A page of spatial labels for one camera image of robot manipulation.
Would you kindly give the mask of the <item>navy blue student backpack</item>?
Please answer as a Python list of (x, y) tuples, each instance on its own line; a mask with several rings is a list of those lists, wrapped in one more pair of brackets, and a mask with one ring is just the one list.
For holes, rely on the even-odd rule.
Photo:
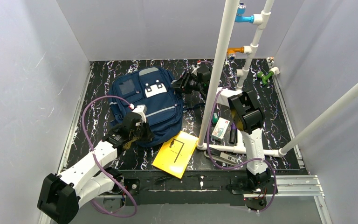
[(111, 85), (110, 109), (114, 119), (111, 126), (122, 123), (131, 110), (128, 104), (145, 105), (154, 138), (138, 142), (141, 147), (154, 147), (176, 136), (182, 128), (183, 98), (172, 88), (173, 74), (160, 67), (148, 67), (120, 76)]

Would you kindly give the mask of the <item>yellow notebook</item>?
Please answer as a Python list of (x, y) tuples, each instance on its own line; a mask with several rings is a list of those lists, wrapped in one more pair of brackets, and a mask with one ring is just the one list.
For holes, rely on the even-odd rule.
[[(169, 149), (172, 139), (177, 139), (185, 144), (176, 163), (173, 162), (176, 154)], [(176, 136), (163, 143), (152, 162), (152, 166), (181, 179), (195, 151), (197, 142), (197, 137), (180, 131)]]

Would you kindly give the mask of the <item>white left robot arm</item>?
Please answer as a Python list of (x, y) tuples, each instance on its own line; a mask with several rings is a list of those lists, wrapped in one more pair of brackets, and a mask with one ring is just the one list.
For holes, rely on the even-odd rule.
[(153, 133), (146, 118), (147, 107), (138, 105), (102, 137), (95, 149), (71, 168), (50, 173), (42, 183), (37, 208), (58, 224), (70, 223), (79, 209), (98, 195), (114, 189), (113, 168), (104, 168), (135, 141), (150, 141)]

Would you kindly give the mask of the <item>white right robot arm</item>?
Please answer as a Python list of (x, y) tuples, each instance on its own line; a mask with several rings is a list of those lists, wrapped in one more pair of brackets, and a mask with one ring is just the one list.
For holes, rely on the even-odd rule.
[[(187, 71), (184, 73), (178, 81), (172, 82), (172, 87), (176, 91), (184, 94), (189, 94), (193, 90), (199, 91), (201, 96), (207, 99), (212, 99), (207, 96), (207, 87), (211, 78), (210, 74), (205, 76), (204, 73), (197, 73), (200, 66), (194, 67), (193, 71)], [(265, 160), (265, 153), (262, 144), (262, 127), (264, 124), (265, 115), (260, 108), (260, 104), (257, 100), (257, 94), (254, 91), (234, 91), (225, 87), (218, 87), (215, 94), (215, 100), (213, 105), (221, 104), (228, 106), (233, 118), (233, 124), (239, 131), (237, 136), (237, 143), (233, 146), (233, 150), (226, 152), (233, 152), (236, 154), (246, 154), (247, 161), (234, 165), (232, 167), (222, 167), (215, 162), (218, 158), (224, 159), (222, 156), (212, 155), (213, 150), (223, 154), (225, 150), (223, 146), (213, 145), (211, 148), (209, 140), (206, 143), (206, 157), (212, 161), (212, 163), (225, 170), (239, 168), (241, 166), (247, 166), (247, 177), (249, 184), (252, 184), (254, 188), (267, 184), (271, 179), (271, 172), (275, 176), (272, 166)]]

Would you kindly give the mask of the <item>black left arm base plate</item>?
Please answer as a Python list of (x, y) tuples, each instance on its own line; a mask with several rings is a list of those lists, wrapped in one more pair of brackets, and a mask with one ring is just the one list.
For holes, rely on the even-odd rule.
[[(130, 194), (132, 194), (132, 195), (139, 194), (139, 190), (140, 190), (140, 180), (139, 179), (135, 179), (135, 178), (125, 179), (123, 177), (118, 177), (117, 181), (119, 181), (119, 183), (123, 187), (125, 187), (129, 191)], [(112, 193), (114, 195), (123, 194), (123, 190), (115, 184), (113, 187)]]

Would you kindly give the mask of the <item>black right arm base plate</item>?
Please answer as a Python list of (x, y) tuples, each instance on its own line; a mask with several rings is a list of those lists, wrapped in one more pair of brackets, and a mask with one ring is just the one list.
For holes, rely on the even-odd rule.
[(234, 195), (263, 195), (264, 191), (266, 191), (267, 194), (272, 194), (274, 190), (274, 178), (270, 177), (268, 180), (256, 182), (251, 178), (248, 178), (246, 175), (235, 176), (230, 178), (229, 183), (225, 189)]

